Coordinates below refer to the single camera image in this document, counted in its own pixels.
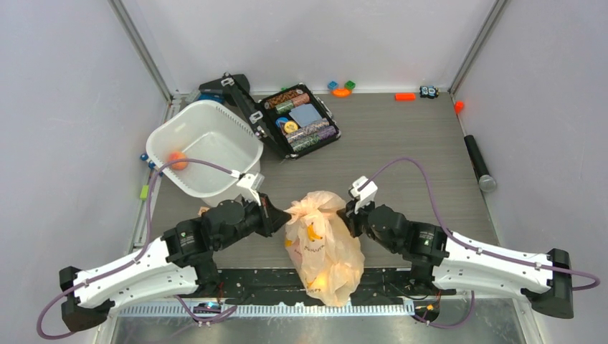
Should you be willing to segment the translucent plastic bag banana print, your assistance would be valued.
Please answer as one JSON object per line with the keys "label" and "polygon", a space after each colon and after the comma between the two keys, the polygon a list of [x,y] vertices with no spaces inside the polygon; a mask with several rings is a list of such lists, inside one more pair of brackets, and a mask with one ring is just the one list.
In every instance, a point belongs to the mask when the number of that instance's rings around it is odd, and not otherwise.
{"label": "translucent plastic bag banana print", "polygon": [[309,297],[329,307],[347,305],[361,282],[365,256],[338,211],[346,202],[313,191],[291,203],[284,246]]}

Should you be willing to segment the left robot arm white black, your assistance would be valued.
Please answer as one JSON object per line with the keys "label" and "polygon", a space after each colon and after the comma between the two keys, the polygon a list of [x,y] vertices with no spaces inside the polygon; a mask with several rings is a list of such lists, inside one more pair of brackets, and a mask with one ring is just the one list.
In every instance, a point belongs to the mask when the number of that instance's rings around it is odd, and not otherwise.
{"label": "left robot arm white black", "polygon": [[215,295],[222,281],[214,253],[251,234],[271,237],[291,218],[264,193],[259,201],[226,200],[114,262],[89,270],[66,267],[60,271],[60,287],[67,294],[62,320],[75,333],[138,302]]}

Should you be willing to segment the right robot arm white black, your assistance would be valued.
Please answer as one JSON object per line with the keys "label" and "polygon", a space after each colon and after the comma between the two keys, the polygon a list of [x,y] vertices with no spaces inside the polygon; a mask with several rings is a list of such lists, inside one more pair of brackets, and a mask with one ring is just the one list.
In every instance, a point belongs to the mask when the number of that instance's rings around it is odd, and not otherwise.
{"label": "right robot arm white black", "polygon": [[469,290],[528,300],[531,308],[549,317],[574,316],[569,253],[518,252],[477,242],[455,231],[419,221],[386,205],[355,209],[349,201],[337,215],[352,237],[366,235],[392,254],[410,262],[410,287],[430,291]]}

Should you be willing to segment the orange fake peach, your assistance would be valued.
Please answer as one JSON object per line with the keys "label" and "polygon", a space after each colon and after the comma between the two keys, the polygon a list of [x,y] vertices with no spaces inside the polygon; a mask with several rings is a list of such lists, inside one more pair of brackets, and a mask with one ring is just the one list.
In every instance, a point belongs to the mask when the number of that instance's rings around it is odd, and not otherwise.
{"label": "orange fake peach", "polygon": [[174,151],[168,155],[168,162],[172,162],[169,166],[174,171],[184,170],[189,162],[186,160],[186,154],[181,151]]}

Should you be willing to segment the small wooden cube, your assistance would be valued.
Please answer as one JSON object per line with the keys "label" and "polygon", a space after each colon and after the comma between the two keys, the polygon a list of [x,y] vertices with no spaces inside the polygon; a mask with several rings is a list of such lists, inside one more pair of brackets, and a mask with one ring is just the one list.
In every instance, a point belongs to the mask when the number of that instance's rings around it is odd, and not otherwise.
{"label": "small wooden cube", "polygon": [[198,217],[203,217],[203,216],[205,215],[205,213],[206,213],[206,212],[208,212],[208,210],[209,210],[209,207],[204,207],[204,206],[202,206],[202,207],[199,209],[199,212],[198,212]]}

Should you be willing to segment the black poker chip case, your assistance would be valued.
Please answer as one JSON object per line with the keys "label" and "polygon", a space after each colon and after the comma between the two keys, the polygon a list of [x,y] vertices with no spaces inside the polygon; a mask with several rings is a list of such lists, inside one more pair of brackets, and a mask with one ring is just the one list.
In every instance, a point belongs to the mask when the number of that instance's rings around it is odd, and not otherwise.
{"label": "black poker chip case", "polygon": [[341,138],[331,111],[303,83],[255,100],[245,75],[225,73],[200,84],[198,91],[201,100],[238,108],[258,140],[286,159],[301,158]]}

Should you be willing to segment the white plastic basin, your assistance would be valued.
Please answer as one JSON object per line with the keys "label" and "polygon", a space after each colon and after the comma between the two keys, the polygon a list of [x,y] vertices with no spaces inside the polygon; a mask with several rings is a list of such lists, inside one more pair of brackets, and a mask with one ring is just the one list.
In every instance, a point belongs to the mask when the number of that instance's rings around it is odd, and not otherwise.
{"label": "white plastic basin", "polygon": [[[187,105],[181,112],[156,128],[146,141],[146,153],[156,166],[162,166],[172,153],[208,161],[230,171],[260,172],[263,144],[247,122],[229,108],[213,100]],[[239,197],[237,180],[215,168],[198,163],[164,176],[184,193],[209,206]]]}

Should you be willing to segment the orange block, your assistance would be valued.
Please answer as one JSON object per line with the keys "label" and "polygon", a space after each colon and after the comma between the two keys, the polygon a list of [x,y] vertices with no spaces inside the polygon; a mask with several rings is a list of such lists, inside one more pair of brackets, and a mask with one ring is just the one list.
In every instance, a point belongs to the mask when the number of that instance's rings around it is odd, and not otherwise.
{"label": "orange block", "polygon": [[397,102],[409,102],[417,99],[417,96],[413,92],[400,92],[394,95],[394,99]]}

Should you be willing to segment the green clip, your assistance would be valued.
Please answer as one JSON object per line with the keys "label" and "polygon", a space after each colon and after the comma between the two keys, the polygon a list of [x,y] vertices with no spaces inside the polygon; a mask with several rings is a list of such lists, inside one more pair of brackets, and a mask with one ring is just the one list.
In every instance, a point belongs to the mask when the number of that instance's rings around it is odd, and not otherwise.
{"label": "green clip", "polygon": [[149,185],[143,185],[139,194],[139,199],[145,201],[148,198]]}

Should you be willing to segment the black microphone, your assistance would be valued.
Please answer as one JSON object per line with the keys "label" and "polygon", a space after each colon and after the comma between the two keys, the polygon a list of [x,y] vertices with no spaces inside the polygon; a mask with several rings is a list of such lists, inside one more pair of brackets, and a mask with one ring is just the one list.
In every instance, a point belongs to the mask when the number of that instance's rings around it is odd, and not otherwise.
{"label": "black microphone", "polygon": [[477,141],[473,135],[466,135],[464,142],[467,148],[467,152],[470,157],[470,161],[475,172],[475,177],[478,181],[479,189],[483,192],[490,193],[496,190],[497,182],[490,175],[488,167],[485,163],[483,155],[477,144]]}

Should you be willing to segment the green toy cube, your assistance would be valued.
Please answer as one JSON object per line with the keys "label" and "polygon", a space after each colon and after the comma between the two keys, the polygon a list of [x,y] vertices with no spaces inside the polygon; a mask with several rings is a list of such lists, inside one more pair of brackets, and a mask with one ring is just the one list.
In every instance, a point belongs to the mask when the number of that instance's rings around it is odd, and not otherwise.
{"label": "green toy cube", "polygon": [[344,87],[345,87],[347,90],[353,90],[353,89],[356,87],[356,83],[355,83],[354,81],[352,81],[352,80],[348,80],[348,81],[347,81],[347,82],[344,84]]}

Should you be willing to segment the small toy car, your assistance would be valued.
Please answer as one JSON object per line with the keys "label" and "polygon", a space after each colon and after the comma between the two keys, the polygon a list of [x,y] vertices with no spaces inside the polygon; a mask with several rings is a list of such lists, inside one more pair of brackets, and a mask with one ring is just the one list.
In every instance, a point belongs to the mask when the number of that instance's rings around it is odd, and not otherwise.
{"label": "small toy car", "polygon": [[440,95],[438,88],[432,85],[423,85],[419,87],[419,96],[421,98],[435,99]]}

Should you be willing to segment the orange corner piece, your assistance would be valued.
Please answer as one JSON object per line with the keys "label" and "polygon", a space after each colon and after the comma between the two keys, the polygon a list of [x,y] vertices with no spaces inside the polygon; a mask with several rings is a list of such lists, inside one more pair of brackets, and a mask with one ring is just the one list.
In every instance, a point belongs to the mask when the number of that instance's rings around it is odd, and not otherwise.
{"label": "orange corner piece", "polygon": [[457,102],[455,102],[455,104],[454,104],[455,114],[459,115],[462,112],[462,110],[464,109],[464,107],[465,107],[465,104],[464,104],[463,101],[457,101]]}

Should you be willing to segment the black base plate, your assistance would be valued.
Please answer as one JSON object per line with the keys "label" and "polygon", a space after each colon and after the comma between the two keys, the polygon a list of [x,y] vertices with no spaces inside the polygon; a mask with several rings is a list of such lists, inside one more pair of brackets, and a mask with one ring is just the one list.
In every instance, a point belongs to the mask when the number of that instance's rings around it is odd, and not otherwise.
{"label": "black base plate", "polygon": [[[409,268],[365,268],[348,301],[351,305],[397,305],[405,299],[430,301],[454,294],[454,290],[437,289]],[[294,269],[224,269],[219,272],[217,286],[181,296],[219,298],[231,305],[323,305],[306,293]]]}

